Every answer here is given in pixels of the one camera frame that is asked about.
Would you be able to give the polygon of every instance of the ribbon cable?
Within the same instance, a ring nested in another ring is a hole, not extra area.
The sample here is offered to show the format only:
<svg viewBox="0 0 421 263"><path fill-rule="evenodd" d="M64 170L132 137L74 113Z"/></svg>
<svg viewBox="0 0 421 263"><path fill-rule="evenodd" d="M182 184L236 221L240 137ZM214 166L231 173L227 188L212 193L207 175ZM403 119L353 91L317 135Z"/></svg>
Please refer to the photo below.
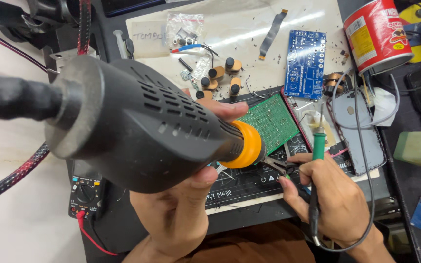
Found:
<svg viewBox="0 0 421 263"><path fill-rule="evenodd" d="M260 59L266 59L266 53L268 52L270 46L272 45L272 42L276 38L277 33L279 32L279 29L280 29L280 25L282 24L282 21L287 15L287 12L288 10L282 9L282 12L280 14L277 14L274 17L272 26L270 27L270 30L268 34L266 35L266 38L264 39L264 41L262 41L261 47L259 48Z"/></svg>

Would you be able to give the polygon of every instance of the barcode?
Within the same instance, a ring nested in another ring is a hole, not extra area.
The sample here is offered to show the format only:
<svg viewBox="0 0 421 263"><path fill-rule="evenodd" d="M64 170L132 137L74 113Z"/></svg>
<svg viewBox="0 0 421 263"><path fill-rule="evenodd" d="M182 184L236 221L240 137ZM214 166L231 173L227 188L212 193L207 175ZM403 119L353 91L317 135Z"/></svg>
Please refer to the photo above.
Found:
<svg viewBox="0 0 421 263"><path fill-rule="evenodd" d="M347 28L347 35L351 36L355 31L357 31L360 27L366 26L365 19L363 16L360 16L357 20L355 20L350 26Z"/></svg>

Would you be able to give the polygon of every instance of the green perfboard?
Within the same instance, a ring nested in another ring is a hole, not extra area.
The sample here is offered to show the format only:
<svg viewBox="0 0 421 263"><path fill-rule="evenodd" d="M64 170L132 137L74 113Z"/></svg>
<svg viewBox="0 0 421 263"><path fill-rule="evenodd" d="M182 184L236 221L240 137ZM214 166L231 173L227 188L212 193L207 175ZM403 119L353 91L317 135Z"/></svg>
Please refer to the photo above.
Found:
<svg viewBox="0 0 421 263"><path fill-rule="evenodd" d="M280 94L252 107L238 120L256 128L266 144L267 155L300 132Z"/></svg>

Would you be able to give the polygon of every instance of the black work mat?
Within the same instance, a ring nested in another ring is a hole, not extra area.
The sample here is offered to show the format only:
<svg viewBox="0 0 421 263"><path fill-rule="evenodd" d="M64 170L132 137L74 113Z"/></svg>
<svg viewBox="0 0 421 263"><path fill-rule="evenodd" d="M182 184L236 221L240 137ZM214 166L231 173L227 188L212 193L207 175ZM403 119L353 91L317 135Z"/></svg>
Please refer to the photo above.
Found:
<svg viewBox="0 0 421 263"><path fill-rule="evenodd" d="M264 100L279 94L281 88L282 86L257 91L257 94L264 98L252 94L245 94L237 96L236 98L219 101L223 103L246 101L251 108ZM300 133L288 140L287 146L290 151L289 155L308 152L306 141ZM337 154L337 156L334 157L334 160L348 176L355 176L348 151L342 151L345 148L346 145L342 141L341 143L332 146L329 151L331 154ZM285 152L284 146L279 147L269 156L280 161L286 161L287 159L287 153ZM293 182L300 184L298 173L289 175ZM260 163L240 169L226 169L219 174L217 181L211 187L206 198L205 207L206 209L218 209L220 206L231 206L232 204L242 201L283 193L284 191L277 180L279 176L280 174L278 172L273 171Z"/></svg>

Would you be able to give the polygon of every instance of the brown pants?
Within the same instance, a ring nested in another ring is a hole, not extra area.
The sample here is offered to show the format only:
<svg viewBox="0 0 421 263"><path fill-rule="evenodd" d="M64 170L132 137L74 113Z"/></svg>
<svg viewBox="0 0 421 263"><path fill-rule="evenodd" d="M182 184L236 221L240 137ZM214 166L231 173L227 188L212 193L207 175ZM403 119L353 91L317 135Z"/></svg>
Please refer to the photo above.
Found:
<svg viewBox="0 0 421 263"><path fill-rule="evenodd" d="M176 263L315 263L301 230L287 220L206 236Z"/></svg>

